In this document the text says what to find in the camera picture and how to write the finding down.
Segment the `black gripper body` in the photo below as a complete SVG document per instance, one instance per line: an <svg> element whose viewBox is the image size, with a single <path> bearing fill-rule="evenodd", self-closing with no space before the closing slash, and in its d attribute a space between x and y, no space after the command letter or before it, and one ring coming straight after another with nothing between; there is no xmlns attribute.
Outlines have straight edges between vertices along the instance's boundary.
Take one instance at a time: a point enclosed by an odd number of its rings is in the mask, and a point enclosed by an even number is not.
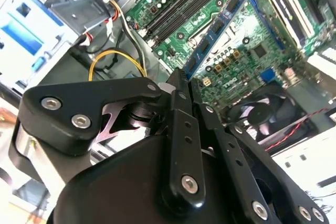
<svg viewBox="0 0 336 224"><path fill-rule="evenodd" d="M198 137L151 136L76 175L49 223L251 223L251 201Z"/></svg>

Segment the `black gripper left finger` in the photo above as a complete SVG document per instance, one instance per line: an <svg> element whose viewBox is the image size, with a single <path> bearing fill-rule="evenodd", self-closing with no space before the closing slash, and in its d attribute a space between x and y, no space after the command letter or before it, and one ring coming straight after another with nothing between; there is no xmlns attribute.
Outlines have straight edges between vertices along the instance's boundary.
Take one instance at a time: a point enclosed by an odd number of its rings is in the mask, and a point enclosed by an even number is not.
<svg viewBox="0 0 336 224"><path fill-rule="evenodd" d="M149 128L146 138L200 140L191 80L176 69L167 85L172 91L142 77L37 86L25 92L19 122L26 133L61 157L83 157L95 142L140 126Z"/></svg>

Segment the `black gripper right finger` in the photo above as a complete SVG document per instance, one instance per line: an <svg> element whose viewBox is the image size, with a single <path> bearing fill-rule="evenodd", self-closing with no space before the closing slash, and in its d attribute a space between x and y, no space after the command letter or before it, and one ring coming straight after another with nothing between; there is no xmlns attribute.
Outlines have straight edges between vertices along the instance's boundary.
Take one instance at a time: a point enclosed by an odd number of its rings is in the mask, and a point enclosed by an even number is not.
<svg viewBox="0 0 336 224"><path fill-rule="evenodd" d="M202 102L191 80L193 110L200 122L201 145L212 147L228 183L226 205L231 223L329 223L323 210L241 127L224 127Z"/></svg>

